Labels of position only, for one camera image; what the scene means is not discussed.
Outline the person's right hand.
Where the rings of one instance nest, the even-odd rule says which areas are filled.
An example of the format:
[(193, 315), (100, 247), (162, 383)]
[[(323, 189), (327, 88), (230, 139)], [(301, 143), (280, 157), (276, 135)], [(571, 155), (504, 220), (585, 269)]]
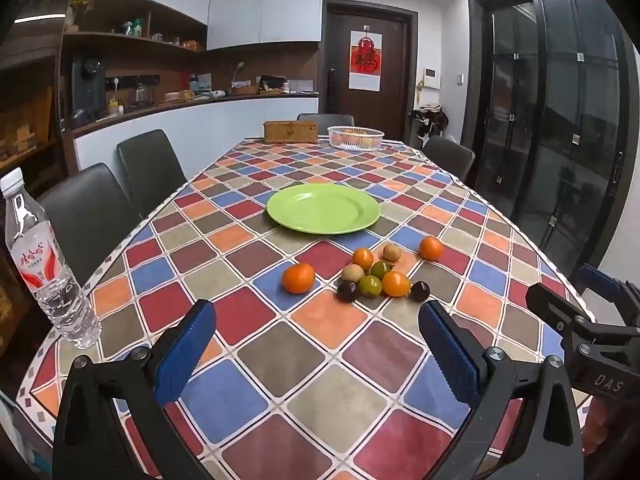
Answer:
[(585, 425), (582, 427), (582, 452), (588, 456), (606, 440), (611, 427), (623, 408), (611, 399), (594, 396)]

